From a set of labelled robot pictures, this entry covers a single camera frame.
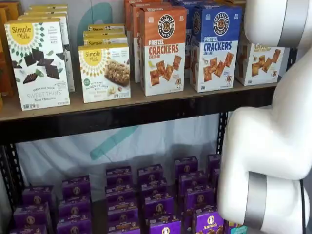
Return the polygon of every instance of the orange cracker box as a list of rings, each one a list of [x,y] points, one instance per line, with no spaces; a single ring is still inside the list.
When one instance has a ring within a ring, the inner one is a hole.
[[[143,7],[140,22],[141,86],[145,95],[183,91],[186,9]]]
[[[171,6],[169,2],[148,2],[136,3],[130,6],[131,19],[131,38],[130,38],[130,53],[131,53],[131,69],[134,72],[135,82],[140,83],[140,57],[141,57],[141,43],[140,43],[140,9],[147,6]]]

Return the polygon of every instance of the chocolate image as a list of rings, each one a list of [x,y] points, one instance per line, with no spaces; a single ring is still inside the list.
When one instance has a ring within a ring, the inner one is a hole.
[[[47,72],[48,77],[59,79],[58,68],[56,66],[47,65],[45,66],[45,71]]]
[[[31,50],[32,50],[32,53],[33,53],[34,60],[40,61],[40,59],[44,58],[44,53],[42,51],[36,50],[36,49],[33,49],[33,48]]]
[[[23,81],[23,84],[33,82],[37,79],[38,75],[36,73],[29,74],[26,76],[26,79]]]

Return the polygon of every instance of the blue cracker box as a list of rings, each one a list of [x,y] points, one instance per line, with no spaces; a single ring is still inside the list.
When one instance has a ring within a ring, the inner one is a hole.
[[[107,186],[132,184],[131,166],[107,169],[106,182]]]
[[[58,214],[60,217],[90,213],[91,204],[89,196],[74,196],[59,203]]]
[[[129,199],[123,202],[112,202],[107,208],[108,221],[124,222],[130,218],[138,218],[137,202]]]
[[[162,177],[163,177],[163,169],[160,164],[140,168],[137,170],[138,184],[159,180]]]
[[[108,202],[124,201],[135,197],[135,189],[132,184],[107,186],[105,192]]]
[[[59,219],[57,232],[58,234],[91,234],[91,215],[84,213]]]
[[[233,87],[241,11],[216,3],[195,7],[190,83],[197,92]]]

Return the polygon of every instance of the pretzelized logo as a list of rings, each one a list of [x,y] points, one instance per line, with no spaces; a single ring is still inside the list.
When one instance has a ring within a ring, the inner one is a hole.
[[[218,36],[223,36],[227,33],[230,25],[230,18],[225,12],[220,12],[214,19],[214,32]]]
[[[164,38],[168,39],[172,36],[175,31],[175,21],[171,15],[163,15],[158,22],[158,32],[159,35]]]

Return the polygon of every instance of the cardboard packaging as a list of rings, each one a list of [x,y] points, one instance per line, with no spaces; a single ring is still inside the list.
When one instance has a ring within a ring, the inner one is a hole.
[[[14,20],[5,30],[22,110],[69,105],[59,19]]]
[[[60,217],[91,213],[90,197],[74,196],[59,203],[58,214]]]
[[[91,215],[84,213],[62,218],[57,225],[58,234],[92,233]]]
[[[160,164],[151,165],[149,167],[144,167],[137,170],[138,184],[159,180],[162,177],[163,169]]]
[[[88,175],[77,178],[63,180],[62,191],[63,198],[69,199],[73,196],[88,195],[90,196],[90,179]]]
[[[80,46],[78,50],[84,103],[130,97],[127,44]]]
[[[233,87],[240,22],[239,6],[195,7],[190,83],[197,92]]]
[[[216,208],[207,206],[197,209],[193,213],[193,234],[195,233],[216,233],[223,234],[223,218]]]
[[[143,7],[140,20],[141,86],[145,96],[183,91],[186,9]]]
[[[130,166],[112,168],[106,170],[107,186],[132,184],[132,172]]]

